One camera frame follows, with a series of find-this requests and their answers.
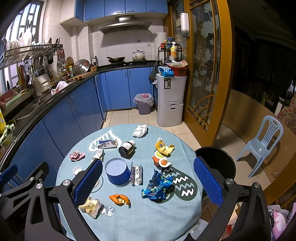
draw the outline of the red plastic basket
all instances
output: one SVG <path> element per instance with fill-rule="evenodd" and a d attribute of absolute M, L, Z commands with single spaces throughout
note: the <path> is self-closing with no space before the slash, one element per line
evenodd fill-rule
<path fill-rule="evenodd" d="M 169 66 L 174 72 L 175 77 L 185 77 L 187 72 L 187 67 L 172 67 Z"/>

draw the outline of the blue foil wrapper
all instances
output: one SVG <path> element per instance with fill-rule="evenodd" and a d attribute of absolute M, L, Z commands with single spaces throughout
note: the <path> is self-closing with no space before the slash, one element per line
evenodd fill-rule
<path fill-rule="evenodd" d="M 173 183 L 173 177 L 166 178 L 154 169 L 154 175 L 149 181 L 146 189 L 142 189 L 142 198 L 148 197 L 151 200 L 165 200 L 165 192 Z"/>

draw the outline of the blue cup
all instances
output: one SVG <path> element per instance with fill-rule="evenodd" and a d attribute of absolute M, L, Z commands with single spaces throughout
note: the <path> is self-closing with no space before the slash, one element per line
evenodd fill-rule
<path fill-rule="evenodd" d="M 105 172 L 108 180 L 114 185 L 124 185 L 131 177 L 131 172 L 126 162 L 120 157 L 115 157 L 107 161 Z"/>

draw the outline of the frying pan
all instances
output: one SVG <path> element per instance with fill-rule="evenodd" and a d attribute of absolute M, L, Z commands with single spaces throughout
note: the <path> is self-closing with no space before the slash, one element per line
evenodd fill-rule
<path fill-rule="evenodd" d="M 109 60 L 110 63 L 114 64 L 114 63 L 119 63 L 124 61 L 125 57 L 119 57 L 119 58 L 107 57 L 107 59 Z"/>

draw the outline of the range hood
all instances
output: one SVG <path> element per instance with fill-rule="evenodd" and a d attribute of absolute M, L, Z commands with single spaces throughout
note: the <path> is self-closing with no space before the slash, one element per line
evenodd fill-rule
<path fill-rule="evenodd" d="M 135 17 L 133 15 L 119 16 L 115 19 L 115 22 L 99 27 L 98 29 L 102 33 L 108 34 L 127 30 L 145 30 L 148 29 L 152 24 L 152 22 L 135 20 Z"/>

